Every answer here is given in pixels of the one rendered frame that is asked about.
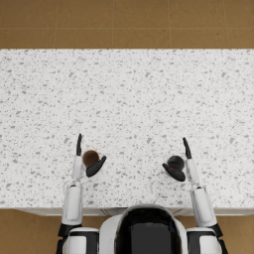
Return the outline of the brown cup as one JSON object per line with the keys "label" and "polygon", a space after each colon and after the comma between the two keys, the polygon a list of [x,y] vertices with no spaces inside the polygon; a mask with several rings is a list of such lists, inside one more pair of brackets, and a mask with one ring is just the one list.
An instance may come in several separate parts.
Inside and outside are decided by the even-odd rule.
{"label": "brown cup", "polygon": [[89,168],[99,161],[99,155],[94,150],[88,150],[82,155],[84,165]]}

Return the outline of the black cup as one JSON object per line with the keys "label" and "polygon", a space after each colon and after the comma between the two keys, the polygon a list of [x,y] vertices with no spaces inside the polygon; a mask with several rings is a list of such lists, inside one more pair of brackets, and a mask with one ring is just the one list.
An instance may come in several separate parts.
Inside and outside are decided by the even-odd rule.
{"label": "black cup", "polygon": [[184,160],[179,157],[179,156],[171,156],[169,159],[168,159],[168,166],[171,167],[171,166],[175,166],[176,167],[176,170],[178,171],[182,171],[185,167],[185,162]]}

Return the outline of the robot body with dark head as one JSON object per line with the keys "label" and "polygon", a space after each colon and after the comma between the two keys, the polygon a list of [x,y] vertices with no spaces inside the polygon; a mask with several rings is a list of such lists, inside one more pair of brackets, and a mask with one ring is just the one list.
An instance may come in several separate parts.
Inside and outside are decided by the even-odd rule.
{"label": "robot body with dark head", "polygon": [[187,233],[166,208],[137,204],[102,223],[99,254],[189,254]]}

